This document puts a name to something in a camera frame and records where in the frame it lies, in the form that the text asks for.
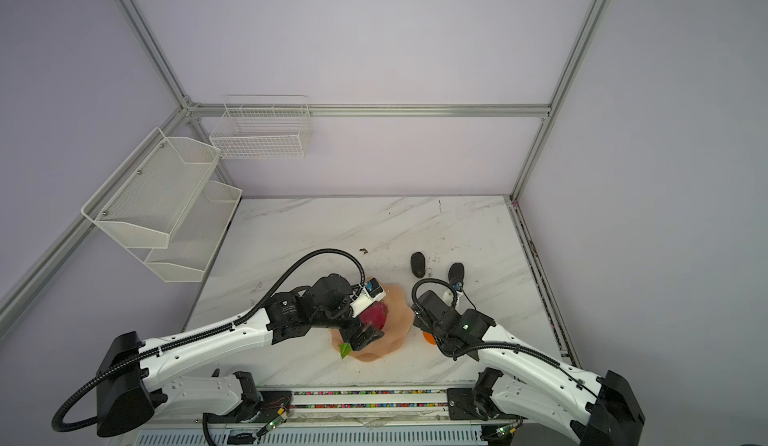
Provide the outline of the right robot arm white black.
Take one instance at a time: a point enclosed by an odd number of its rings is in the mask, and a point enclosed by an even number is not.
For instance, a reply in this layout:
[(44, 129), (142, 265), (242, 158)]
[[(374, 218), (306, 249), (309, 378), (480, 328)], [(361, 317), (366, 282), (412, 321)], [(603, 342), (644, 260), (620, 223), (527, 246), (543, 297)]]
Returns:
[(414, 324), (441, 354), (469, 357), (482, 370), (471, 390), (484, 420), (514, 415), (554, 430), (579, 445), (637, 445), (646, 418), (626, 378), (597, 374), (555, 359), (456, 298), (445, 302), (422, 284), (411, 290)]

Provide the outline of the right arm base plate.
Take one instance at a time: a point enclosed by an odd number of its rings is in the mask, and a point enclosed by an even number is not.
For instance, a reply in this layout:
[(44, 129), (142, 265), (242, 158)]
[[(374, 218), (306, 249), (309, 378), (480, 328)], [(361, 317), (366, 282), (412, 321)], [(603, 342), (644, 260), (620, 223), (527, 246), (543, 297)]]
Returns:
[(518, 419), (517, 415), (504, 413), (489, 397), (475, 395), (471, 388), (449, 388), (446, 391), (448, 415), (453, 421), (500, 421)]

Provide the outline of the white mesh shelf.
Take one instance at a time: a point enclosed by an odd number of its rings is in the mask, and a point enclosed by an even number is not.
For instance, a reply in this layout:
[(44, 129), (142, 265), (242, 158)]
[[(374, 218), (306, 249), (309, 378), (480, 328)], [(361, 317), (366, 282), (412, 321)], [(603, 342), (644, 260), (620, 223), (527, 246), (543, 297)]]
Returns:
[(166, 249), (220, 159), (214, 146), (156, 128), (81, 214), (125, 249)]
[(151, 250), (144, 265), (165, 283), (201, 282), (241, 197), (240, 189), (209, 181), (169, 247)]

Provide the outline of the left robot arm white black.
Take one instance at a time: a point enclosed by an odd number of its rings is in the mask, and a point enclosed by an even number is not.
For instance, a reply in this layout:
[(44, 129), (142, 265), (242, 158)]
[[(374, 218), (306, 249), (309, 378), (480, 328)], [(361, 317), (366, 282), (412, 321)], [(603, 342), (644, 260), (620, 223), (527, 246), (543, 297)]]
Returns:
[(311, 286), (271, 293), (256, 308), (207, 327), (146, 341), (125, 333), (113, 340), (97, 371), (97, 434), (119, 436), (161, 413), (250, 420), (267, 406), (251, 374), (191, 379), (188, 373), (302, 338), (314, 328), (336, 330), (352, 350), (362, 350), (384, 335), (361, 316), (385, 296), (375, 279), (351, 284), (331, 274)]

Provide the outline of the white mesh lower shelf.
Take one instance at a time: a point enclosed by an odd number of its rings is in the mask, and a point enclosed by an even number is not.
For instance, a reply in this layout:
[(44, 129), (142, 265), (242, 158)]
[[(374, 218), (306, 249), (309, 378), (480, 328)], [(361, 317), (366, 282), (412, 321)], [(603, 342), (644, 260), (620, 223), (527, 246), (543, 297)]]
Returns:
[(169, 247), (151, 250), (144, 265), (165, 283), (201, 282), (241, 197), (240, 189), (209, 181)]

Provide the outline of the white mesh upper shelf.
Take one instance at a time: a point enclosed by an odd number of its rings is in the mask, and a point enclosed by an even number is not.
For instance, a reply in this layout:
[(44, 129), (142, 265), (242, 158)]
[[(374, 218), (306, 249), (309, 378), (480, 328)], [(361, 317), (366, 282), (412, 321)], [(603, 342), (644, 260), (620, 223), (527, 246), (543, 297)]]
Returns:
[(220, 159), (214, 146), (156, 128), (81, 214), (125, 249), (166, 249)]

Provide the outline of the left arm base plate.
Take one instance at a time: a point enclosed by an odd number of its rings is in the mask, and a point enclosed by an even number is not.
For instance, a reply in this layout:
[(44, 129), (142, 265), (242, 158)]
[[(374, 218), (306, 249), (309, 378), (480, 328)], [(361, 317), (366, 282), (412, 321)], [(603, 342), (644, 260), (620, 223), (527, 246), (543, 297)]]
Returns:
[(289, 390), (260, 391), (259, 399), (244, 399), (227, 414), (230, 423), (266, 423), (277, 415), (280, 408), (288, 409), (293, 399)]

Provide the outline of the pink dragon fruit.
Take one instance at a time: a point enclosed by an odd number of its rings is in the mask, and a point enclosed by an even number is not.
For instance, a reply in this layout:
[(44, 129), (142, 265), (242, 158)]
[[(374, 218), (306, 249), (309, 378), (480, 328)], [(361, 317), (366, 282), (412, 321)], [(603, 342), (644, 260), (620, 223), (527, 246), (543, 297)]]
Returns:
[(340, 334), (342, 339), (342, 342), (339, 346), (340, 357), (346, 358), (352, 352), (360, 352), (360, 351), (352, 351), (350, 346), (346, 343), (347, 328), (365, 324), (365, 325), (371, 325), (383, 331), (383, 327), (386, 324), (387, 314), (388, 314), (388, 309), (385, 305), (381, 303), (375, 303), (372, 306), (370, 306), (368, 309), (366, 309), (360, 316), (356, 318), (352, 318), (349, 321), (347, 321), (345, 325), (340, 329)]

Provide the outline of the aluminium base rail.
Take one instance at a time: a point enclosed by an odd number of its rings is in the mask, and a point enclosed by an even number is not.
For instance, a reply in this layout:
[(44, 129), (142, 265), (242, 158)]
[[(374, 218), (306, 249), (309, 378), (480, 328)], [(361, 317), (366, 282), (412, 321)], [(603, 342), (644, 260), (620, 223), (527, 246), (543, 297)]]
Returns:
[(200, 417), (150, 421), (116, 445), (507, 445), (532, 425), (577, 443), (562, 405), (551, 405), (518, 383), (500, 388), (520, 401), (510, 413), (482, 418), (472, 390), (462, 386), (309, 388), (293, 391), (286, 418), (262, 415), (246, 423), (205, 425)]

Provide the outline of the pink scalloped fruit bowl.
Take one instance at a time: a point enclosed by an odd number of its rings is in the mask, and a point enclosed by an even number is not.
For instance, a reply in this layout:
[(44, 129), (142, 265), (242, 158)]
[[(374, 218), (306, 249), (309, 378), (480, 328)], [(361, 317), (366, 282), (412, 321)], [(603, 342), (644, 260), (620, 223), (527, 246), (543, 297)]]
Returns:
[(386, 297), (378, 303), (385, 305), (388, 309), (386, 324), (383, 327), (384, 337), (360, 352), (352, 352), (346, 358), (371, 363), (396, 352), (405, 343), (414, 321), (414, 312), (407, 304), (405, 291), (401, 286), (383, 284), (382, 287)]

